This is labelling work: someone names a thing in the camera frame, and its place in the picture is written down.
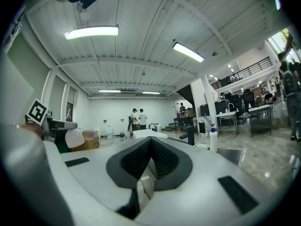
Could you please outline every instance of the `box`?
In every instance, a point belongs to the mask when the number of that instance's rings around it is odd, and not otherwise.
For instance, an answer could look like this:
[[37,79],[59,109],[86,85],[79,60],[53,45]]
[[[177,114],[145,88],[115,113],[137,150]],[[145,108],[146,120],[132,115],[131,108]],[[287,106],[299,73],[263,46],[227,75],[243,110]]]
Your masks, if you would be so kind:
[[96,149],[99,146],[99,135],[96,130],[85,130],[82,132],[84,144],[73,148],[72,152]]

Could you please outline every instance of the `floor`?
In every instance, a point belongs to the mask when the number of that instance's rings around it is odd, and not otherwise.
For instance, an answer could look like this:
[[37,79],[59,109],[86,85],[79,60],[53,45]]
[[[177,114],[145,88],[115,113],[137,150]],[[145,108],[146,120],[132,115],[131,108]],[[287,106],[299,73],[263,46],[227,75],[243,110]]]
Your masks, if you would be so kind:
[[[168,137],[179,139],[184,132],[164,131]],[[268,132],[254,134],[239,133],[220,134],[217,139],[218,148],[240,150],[238,166],[260,180],[272,194],[287,185],[291,180],[292,168],[289,164],[292,155],[301,157],[301,143],[290,140],[290,129],[273,129]],[[111,146],[122,143],[119,137],[111,140],[100,139],[100,146]],[[195,143],[210,144],[209,138],[195,134]]]

